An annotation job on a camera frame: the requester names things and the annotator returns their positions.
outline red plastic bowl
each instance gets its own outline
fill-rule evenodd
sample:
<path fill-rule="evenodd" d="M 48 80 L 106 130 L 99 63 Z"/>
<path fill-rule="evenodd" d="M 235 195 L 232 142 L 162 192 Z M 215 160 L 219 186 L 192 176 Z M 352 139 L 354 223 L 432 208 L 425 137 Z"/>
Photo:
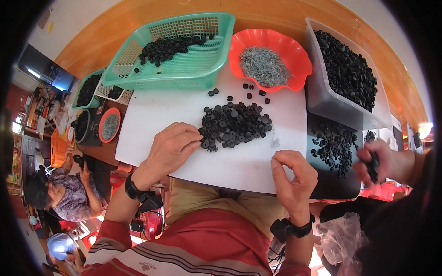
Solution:
<path fill-rule="evenodd" d="M 117 127 L 117 131 L 115 132 L 114 136 L 112 136 L 109 140 L 106 141 L 106 140 L 103 139 L 103 136 L 101 135 L 101 132 L 103 131 L 103 123 L 104 123 L 104 120 L 107 118 L 107 116 L 109 116 L 109 115 L 111 115 L 111 114 L 114 114 L 114 113 L 116 113 L 116 114 L 118 115 L 118 127 Z M 101 117 L 100 124 L 98 125 L 98 136 L 100 137 L 100 140 L 101 140 L 103 143 L 109 143 L 109 142 L 111 142 L 112 139 L 114 139 L 115 136 L 117 135 L 118 130 L 120 129 L 120 124 L 121 124 L 121 114 L 120 114 L 120 111 L 118 110 L 118 108 L 116 108 L 116 107 L 111 107 L 111 108 L 109 108 L 109 109 L 103 114 L 103 116 Z"/>
<path fill-rule="evenodd" d="M 253 46 L 268 47 L 278 53 L 281 61 L 287 66 L 292 75 L 288 79 L 288 86 L 262 87 L 254 78 L 244 76 L 239 64 L 240 54 L 244 51 L 244 48 Z M 234 34 L 230 42 L 229 58 L 230 70 L 236 77 L 251 79 L 259 89 L 266 92 L 276 92 L 283 87 L 298 91 L 304 86 L 307 75 L 312 73 L 312 63 L 304 48 L 293 38 L 269 29 L 247 29 Z"/>

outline drawer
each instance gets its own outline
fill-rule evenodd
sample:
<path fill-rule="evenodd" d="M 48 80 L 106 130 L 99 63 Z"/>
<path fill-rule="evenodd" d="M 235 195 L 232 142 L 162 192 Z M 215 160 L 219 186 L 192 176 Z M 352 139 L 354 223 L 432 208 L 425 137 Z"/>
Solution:
<path fill-rule="evenodd" d="M 33 156 L 28 156 L 29 174 L 35 173 L 35 161 Z"/>
<path fill-rule="evenodd" d="M 35 155 L 35 141 L 29 140 L 28 155 Z"/>
<path fill-rule="evenodd" d="M 23 145 L 22 145 L 22 154 L 27 154 L 29 140 L 23 139 Z"/>

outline patterned shirt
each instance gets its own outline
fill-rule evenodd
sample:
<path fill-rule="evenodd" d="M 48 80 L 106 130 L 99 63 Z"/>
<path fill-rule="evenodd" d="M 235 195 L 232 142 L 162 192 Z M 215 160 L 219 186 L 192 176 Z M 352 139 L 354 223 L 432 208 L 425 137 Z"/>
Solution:
<path fill-rule="evenodd" d="M 79 222 L 91 218 L 91 206 L 88 196 L 86 195 L 86 189 L 83 183 L 81 183 L 79 173 L 76 175 L 66 175 L 66 171 L 63 168 L 58 168 L 48 177 L 48 181 L 53 185 L 60 185 L 66 188 L 65 195 L 53 208 L 59 217 L 72 222 Z M 98 200 L 101 201 L 101 210 L 105 210 L 107 208 L 107 202 L 95 188 L 92 176 L 89 176 L 89 183 Z"/>
<path fill-rule="evenodd" d="M 45 98 L 45 100 L 50 100 L 51 99 L 51 91 L 52 91 L 53 86 L 48 84 L 46 85 L 43 89 L 45 91 L 45 95 L 43 96 Z"/>

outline wooden wall panel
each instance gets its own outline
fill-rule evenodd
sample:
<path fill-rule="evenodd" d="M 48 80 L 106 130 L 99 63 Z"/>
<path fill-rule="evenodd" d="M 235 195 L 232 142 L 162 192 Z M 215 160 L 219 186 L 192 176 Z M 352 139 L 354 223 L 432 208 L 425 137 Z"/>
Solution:
<path fill-rule="evenodd" d="M 234 33 L 268 28 L 303 43 L 305 17 L 351 38 L 373 58 L 392 114 L 414 130 L 427 116 L 405 66 L 388 43 L 359 16 L 334 0 L 123 0 L 88 24 L 55 62 L 78 78 L 106 67 L 138 27 L 170 16 L 226 11 L 235 15 Z"/>

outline woman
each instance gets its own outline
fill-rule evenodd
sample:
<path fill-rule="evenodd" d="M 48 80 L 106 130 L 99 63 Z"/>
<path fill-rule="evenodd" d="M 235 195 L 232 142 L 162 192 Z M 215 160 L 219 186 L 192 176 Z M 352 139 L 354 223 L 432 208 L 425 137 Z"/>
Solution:
<path fill-rule="evenodd" d="M 43 106 L 47 107 L 57 97 L 57 90 L 52 85 L 38 85 L 34 90 L 34 98 L 39 102 L 43 98 Z"/>
<path fill-rule="evenodd" d="M 68 175 L 72 169 L 73 150 L 66 150 L 66 161 L 53 171 L 47 183 L 42 183 L 38 175 L 27 182 L 25 199 L 37 209 L 52 208 L 62 219 L 79 222 L 101 215 L 107 202 L 98 193 L 86 162 L 79 173 Z"/>

